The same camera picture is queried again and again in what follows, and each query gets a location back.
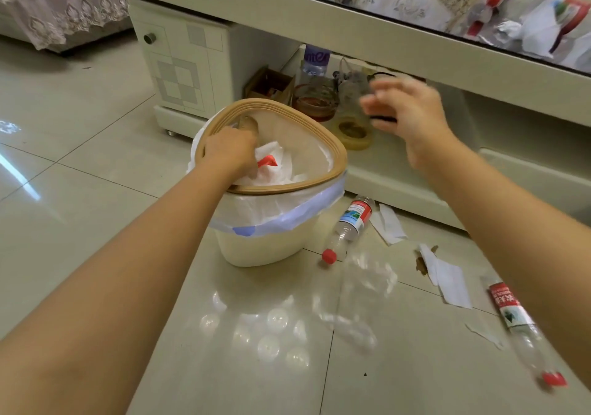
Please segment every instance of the forearm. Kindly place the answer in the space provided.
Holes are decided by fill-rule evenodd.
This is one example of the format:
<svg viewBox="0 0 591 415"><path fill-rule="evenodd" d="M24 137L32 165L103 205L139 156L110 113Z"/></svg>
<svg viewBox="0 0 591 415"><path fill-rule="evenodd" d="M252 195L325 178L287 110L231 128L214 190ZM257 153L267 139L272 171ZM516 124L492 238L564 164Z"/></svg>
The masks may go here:
<svg viewBox="0 0 591 415"><path fill-rule="evenodd" d="M6 413L127 410L231 181L224 167L198 164L0 343L0 407L21 404Z"/></svg>
<svg viewBox="0 0 591 415"><path fill-rule="evenodd" d="M540 201L456 141L421 171L554 347L591 387L591 229Z"/></svg>

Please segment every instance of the bottle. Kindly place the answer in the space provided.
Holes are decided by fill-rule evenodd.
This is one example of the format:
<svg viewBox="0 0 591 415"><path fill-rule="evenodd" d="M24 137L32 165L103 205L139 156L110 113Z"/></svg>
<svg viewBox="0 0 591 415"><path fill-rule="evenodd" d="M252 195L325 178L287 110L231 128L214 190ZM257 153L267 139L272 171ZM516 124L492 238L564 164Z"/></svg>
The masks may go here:
<svg viewBox="0 0 591 415"><path fill-rule="evenodd" d="M369 197L355 197L326 240L326 247L322 253L324 262L334 264L336 260L344 260L349 246L359 239L374 208L375 202Z"/></svg>
<svg viewBox="0 0 591 415"><path fill-rule="evenodd" d="M537 380L550 387L566 386L564 376L551 369L544 358L541 350L543 337L536 323L497 274L490 277L488 284L490 283L492 284L488 289L509 329L511 343L517 357Z"/></svg>
<svg viewBox="0 0 591 415"><path fill-rule="evenodd" d="M301 63L300 83L310 83L313 77L324 77L329 66L330 51L306 45Z"/></svg>

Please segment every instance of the bottle label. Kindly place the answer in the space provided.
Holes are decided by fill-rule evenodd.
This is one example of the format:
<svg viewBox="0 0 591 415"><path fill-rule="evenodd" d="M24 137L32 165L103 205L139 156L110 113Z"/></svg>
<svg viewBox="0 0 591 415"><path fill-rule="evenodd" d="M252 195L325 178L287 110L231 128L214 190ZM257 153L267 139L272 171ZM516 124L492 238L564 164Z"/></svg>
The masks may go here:
<svg viewBox="0 0 591 415"><path fill-rule="evenodd" d="M330 60L330 51L316 46L306 45L306 51L304 51L304 61L314 66L327 66Z"/></svg>
<svg viewBox="0 0 591 415"><path fill-rule="evenodd" d="M351 202L349 209L339 219L339 222L347 222L353 225L357 232L360 233L369 220L371 213L371 207L367 203L361 200L354 200Z"/></svg>
<svg viewBox="0 0 591 415"><path fill-rule="evenodd" d="M505 283L493 284L489 290L508 328L535 324Z"/></svg>

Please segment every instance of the small box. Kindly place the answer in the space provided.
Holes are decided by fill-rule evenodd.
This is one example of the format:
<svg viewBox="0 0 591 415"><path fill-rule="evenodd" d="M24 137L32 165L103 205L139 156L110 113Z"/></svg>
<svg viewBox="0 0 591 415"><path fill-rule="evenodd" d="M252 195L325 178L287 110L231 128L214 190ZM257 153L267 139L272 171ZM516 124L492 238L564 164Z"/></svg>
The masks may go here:
<svg viewBox="0 0 591 415"><path fill-rule="evenodd" d="M295 76L290 77L265 66L248 81L244 87L244 97L272 99L289 105L296 85L295 81Z"/></svg>

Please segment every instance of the hand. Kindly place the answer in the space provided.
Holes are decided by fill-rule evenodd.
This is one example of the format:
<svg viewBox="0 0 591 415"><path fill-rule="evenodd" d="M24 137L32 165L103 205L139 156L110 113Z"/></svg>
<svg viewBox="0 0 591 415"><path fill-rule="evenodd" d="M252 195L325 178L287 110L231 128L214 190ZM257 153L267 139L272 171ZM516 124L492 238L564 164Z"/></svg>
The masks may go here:
<svg viewBox="0 0 591 415"><path fill-rule="evenodd" d="M434 88L410 77L378 79L369 85L375 94L359 100L364 112L396 118L396 122L374 119L372 124L403 138L412 167L420 168L423 157L432 153L434 145L455 138Z"/></svg>
<svg viewBox="0 0 591 415"><path fill-rule="evenodd" d="M256 135L250 130L224 127L205 142L205 160L215 162L228 172L234 183L256 171Z"/></svg>

